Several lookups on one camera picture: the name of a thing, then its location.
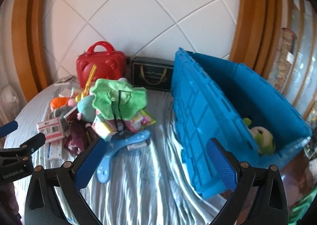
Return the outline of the green fabric bib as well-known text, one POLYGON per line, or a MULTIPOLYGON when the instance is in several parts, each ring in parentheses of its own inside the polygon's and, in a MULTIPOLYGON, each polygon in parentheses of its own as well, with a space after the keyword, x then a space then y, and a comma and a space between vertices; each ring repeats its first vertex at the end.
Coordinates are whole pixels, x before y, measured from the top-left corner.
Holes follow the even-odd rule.
POLYGON ((107 120, 131 120, 147 106, 147 90, 127 81, 98 79, 90 89, 92 106, 107 120))

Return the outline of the pink white medicine box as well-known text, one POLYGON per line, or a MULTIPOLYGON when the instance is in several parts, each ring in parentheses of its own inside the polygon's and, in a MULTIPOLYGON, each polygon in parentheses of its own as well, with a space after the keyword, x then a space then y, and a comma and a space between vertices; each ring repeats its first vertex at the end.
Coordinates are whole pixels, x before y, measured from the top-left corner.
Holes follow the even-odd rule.
POLYGON ((64 138, 61 121, 58 117, 36 124, 37 131, 45 135, 45 143, 51 143, 64 138))

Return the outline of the blue plastic storage crate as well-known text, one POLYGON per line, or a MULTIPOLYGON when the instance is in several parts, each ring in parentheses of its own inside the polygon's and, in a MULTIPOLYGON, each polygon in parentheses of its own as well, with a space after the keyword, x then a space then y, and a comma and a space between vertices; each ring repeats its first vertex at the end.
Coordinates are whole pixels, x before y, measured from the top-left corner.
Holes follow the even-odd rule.
POLYGON ((191 186, 203 199, 226 190, 206 145, 216 138, 240 161, 285 166, 308 143, 312 131, 297 110, 263 77, 243 64, 178 49, 171 82, 177 138, 191 186), (250 128, 273 135, 273 155, 260 155, 250 128))

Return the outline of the dark green gift box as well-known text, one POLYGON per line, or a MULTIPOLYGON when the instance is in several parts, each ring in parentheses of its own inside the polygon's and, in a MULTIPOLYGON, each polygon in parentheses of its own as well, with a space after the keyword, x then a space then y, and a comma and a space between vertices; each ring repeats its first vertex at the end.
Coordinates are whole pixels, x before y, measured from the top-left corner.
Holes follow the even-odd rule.
POLYGON ((173 61, 136 57, 131 63, 131 83, 134 87, 169 92, 173 69, 173 61))

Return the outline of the yellow plastic toy tongs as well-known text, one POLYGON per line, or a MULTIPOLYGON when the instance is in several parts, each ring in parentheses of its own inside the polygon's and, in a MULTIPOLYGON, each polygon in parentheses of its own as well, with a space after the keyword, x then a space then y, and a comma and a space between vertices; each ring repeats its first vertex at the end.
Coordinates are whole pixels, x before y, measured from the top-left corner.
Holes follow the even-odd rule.
POLYGON ((75 101, 76 101, 76 102, 79 102, 80 100, 82 100, 83 98, 85 98, 85 97, 89 94, 90 84, 91 84, 92 79, 93 79, 93 77, 94 77, 94 75, 95 75, 96 69, 97 69, 97 66, 96 66, 96 64, 94 64, 94 65, 92 66, 92 69, 91 69, 90 74, 89 74, 89 76, 88 76, 88 80, 87 80, 87 82, 86 82, 86 84, 85 84, 84 90, 82 91, 81 94, 78 94, 78 95, 75 97, 75 101))

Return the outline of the teal pink pig plush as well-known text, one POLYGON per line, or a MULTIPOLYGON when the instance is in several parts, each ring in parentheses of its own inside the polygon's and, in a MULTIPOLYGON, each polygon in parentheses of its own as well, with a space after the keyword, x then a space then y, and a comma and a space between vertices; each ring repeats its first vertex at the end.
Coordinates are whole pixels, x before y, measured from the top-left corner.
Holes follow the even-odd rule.
POLYGON ((78 120, 83 120, 88 123, 93 123, 96 117, 96 109, 92 106, 92 103, 95 99, 95 95, 91 94, 89 96, 84 97, 77 104, 78 109, 78 120))

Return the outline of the dark maroon cloth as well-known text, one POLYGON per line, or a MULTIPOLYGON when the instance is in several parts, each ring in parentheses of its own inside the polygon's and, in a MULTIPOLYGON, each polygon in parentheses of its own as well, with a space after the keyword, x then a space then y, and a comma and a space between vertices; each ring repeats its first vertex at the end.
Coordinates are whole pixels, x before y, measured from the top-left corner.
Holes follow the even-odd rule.
POLYGON ((82 120, 73 120, 69 128, 69 135, 66 137, 64 148, 76 156, 85 151, 92 143, 92 137, 89 135, 88 130, 90 126, 91 123, 82 120))

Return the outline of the orange plush toy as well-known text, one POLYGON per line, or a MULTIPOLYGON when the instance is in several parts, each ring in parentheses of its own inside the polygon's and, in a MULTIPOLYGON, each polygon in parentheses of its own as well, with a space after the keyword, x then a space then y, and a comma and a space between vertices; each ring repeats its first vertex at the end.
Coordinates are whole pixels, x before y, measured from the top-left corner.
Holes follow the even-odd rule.
POLYGON ((67 106, 69 101, 69 97, 56 97, 53 98, 50 102, 50 108, 53 112, 55 109, 58 109, 63 106, 67 106))

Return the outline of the red bear toy suitcase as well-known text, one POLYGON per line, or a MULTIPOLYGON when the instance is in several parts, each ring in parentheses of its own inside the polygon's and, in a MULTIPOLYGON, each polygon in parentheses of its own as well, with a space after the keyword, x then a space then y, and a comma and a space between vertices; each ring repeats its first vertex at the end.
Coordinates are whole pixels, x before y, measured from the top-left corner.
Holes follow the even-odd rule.
POLYGON ((126 56, 122 51, 116 51, 114 47, 105 41, 98 41, 91 45, 88 50, 79 55, 76 60, 76 71, 79 85, 85 88, 92 67, 97 69, 92 78, 118 80, 126 71, 126 56))

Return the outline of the pink green wipes packet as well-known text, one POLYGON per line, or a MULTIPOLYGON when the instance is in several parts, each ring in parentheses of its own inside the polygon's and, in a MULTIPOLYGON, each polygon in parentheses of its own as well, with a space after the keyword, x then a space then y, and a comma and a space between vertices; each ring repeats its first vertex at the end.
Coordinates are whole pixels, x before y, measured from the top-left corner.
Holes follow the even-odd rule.
POLYGON ((133 133, 138 133, 154 123, 156 120, 149 115, 145 108, 139 110, 131 120, 125 121, 126 127, 133 133))

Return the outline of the grey knitted sock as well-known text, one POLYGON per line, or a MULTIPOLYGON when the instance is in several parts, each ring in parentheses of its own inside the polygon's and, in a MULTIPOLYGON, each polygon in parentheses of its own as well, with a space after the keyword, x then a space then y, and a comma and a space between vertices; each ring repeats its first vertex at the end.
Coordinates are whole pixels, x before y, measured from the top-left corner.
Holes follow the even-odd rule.
POLYGON ((72 110, 72 107, 70 106, 62 106, 60 108, 57 108, 55 110, 53 110, 53 112, 51 112, 48 115, 48 119, 51 120, 53 118, 58 117, 61 123, 61 126, 63 128, 63 130, 67 130, 68 129, 68 122, 66 121, 66 119, 64 118, 64 116, 70 111, 72 110))

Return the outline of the green frog plush toy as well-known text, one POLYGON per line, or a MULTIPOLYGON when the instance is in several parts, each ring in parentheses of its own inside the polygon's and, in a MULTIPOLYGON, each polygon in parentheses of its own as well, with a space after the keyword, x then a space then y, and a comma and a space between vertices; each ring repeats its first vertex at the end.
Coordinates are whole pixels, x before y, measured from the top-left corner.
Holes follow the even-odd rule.
POLYGON ((250 134, 257 143, 259 147, 259 154, 268 156, 273 155, 276 150, 276 145, 271 132, 269 132, 266 128, 260 126, 250 128, 251 119, 247 117, 243 119, 243 122, 247 126, 250 134))

